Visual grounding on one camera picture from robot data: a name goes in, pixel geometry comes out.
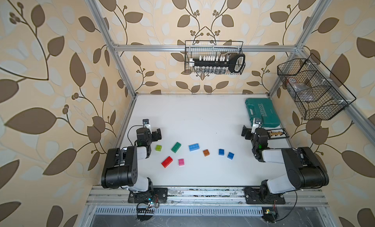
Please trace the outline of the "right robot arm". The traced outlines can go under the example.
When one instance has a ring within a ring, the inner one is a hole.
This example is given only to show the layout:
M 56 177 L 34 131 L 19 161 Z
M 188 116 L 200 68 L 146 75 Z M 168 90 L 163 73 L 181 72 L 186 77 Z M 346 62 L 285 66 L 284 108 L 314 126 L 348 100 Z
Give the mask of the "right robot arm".
M 241 136 L 252 142 L 252 153 L 256 160 L 285 166 L 286 174 L 262 181 L 259 187 L 262 196 L 328 185 L 328 173 L 309 147 L 270 148 L 268 131 L 260 127 L 250 129 L 243 126 Z

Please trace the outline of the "dark green lego brick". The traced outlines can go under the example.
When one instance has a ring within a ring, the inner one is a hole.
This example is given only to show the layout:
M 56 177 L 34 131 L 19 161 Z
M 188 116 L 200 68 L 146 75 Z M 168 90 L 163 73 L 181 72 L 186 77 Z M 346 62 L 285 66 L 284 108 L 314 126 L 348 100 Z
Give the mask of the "dark green lego brick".
M 177 142 L 171 149 L 173 153 L 177 153 L 177 151 L 181 148 L 181 144 Z

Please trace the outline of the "red lego brick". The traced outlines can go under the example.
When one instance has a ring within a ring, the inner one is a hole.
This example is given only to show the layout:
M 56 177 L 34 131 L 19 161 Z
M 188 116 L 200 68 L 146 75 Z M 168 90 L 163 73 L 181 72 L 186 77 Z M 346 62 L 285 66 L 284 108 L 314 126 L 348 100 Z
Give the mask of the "red lego brick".
M 162 161 L 161 165 L 164 168 L 167 168 L 173 162 L 173 158 L 168 156 L 164 161 Z

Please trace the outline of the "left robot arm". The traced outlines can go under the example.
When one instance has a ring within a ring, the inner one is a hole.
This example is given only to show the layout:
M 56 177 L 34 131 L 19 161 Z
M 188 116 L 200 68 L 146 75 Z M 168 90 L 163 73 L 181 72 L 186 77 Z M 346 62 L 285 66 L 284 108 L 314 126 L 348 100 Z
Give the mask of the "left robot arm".
M 151 180 L 138 173 L 138 161 L 151 155 L 151 144 L 162 139 L 161 129 L 150 131 L 147 127 L 136 130 L 134 145 L 109 149 L 101 176 L 103 188 L 128 188 L 133 192 L 148 192 Z

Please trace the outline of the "orange small lego brick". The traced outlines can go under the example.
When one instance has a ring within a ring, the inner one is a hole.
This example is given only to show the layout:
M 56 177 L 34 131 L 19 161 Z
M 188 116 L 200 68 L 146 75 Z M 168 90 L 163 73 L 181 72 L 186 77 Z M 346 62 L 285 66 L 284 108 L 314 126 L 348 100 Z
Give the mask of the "orange small lego brick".
M 210 155 L 210 152 L 206 149 L 206 150 L 203 151 L 203 154 L 204 154 L 204 156 L 206 157 L 206 156 L 209 156 L 209 155 Z

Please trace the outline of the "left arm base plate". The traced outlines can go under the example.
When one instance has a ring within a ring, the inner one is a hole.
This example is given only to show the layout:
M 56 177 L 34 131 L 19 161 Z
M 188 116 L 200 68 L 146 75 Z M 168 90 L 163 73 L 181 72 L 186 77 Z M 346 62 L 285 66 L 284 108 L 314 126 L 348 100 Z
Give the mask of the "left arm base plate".
M 164 204 L 167 202 L 168 189 L 167 188 L 149 188 L 148 191 L 130 191 L 128 197 L 128 203 L 160 203 Z

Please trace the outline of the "light blue long lego brick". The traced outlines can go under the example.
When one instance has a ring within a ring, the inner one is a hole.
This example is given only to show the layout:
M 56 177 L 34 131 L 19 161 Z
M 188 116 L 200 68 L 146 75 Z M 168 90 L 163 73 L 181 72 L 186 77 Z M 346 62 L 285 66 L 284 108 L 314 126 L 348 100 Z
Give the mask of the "light blue long lego brick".
M 199 150 L 200 146 L 199 146 L 199 144 L 191 144 L 191 145 L 188 146 L 188 148 L 189 148 L 189 151 L 192 152 L 192 151 Z

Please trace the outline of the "pink small lego brick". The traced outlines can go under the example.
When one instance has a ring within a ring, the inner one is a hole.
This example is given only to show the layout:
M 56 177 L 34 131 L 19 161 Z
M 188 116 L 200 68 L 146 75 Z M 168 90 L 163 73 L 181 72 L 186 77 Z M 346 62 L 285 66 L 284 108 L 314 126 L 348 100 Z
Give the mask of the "pink small lego brick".
M 179 166 L 184 166 L 185 165 L 184 159 L 179 159 L 178 163 L 179 163 Z

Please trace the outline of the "aluminium front rail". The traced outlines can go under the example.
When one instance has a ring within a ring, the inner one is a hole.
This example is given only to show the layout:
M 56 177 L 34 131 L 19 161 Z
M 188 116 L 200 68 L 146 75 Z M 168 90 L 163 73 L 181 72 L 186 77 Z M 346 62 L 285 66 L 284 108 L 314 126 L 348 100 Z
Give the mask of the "aluminium front rail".
M 276 200 L 260 201 L 247 187 L 176 187 L 155 186 L 154 199 L 163 205 L 189 206 L 273 206 L 276 207 L 328 207 L 320 189 L 289 191 Z

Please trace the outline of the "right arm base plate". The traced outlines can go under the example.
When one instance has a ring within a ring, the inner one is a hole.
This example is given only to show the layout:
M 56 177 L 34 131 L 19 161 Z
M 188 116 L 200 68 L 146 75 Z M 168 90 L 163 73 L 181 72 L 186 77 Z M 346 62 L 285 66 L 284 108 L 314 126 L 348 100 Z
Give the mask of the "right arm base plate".
M 285 205 L 282 194 L 272 194 L 266 187 L 244 188 L 245 200 L 248 205 Z

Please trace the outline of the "plastic bag in basket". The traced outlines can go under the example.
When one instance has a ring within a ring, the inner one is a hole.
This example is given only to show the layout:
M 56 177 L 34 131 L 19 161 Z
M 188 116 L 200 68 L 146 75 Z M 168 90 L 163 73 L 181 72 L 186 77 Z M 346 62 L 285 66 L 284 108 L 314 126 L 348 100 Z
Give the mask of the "plastic bag in basket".
M 292 95 L 297 101 L 314 101 L 313 90 L 311 87 L 304 83 L 298 83 L 294 78 L 289 78 L 288 83 L 293 89 Z

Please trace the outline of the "black tray of bits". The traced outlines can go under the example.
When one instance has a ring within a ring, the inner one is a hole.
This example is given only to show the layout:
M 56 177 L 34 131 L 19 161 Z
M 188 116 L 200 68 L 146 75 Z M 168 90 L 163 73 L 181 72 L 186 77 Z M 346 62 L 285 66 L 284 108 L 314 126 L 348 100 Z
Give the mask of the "black tray of bits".
M 268 130 L 267 134 L 269 140 L 288 139 L 290 137 L 284 128 Z

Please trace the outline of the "black socket tool set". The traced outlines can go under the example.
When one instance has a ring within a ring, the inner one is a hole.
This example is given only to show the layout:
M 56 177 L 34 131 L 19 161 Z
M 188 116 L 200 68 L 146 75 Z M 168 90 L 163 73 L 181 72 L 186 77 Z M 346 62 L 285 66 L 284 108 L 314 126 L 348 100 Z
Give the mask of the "black socket tool set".
M 245 59 L 244 54 L 199 56 L 190 58 L 187 67 L 199 74 L 242 74 L 246 67 Z

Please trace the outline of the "green plastic tool case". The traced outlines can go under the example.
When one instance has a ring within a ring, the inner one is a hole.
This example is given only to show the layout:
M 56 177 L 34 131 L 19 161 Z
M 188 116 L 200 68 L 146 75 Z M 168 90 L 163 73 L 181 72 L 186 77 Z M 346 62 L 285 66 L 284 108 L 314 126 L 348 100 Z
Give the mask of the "green plastic tool case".
M 245 100 L 245 105 L 251 125 L 255 118 L 262 119 L 262 126 L 266 128 L 276 128 L 280 125 L 280 119 L 270 99 L 248 98 Z

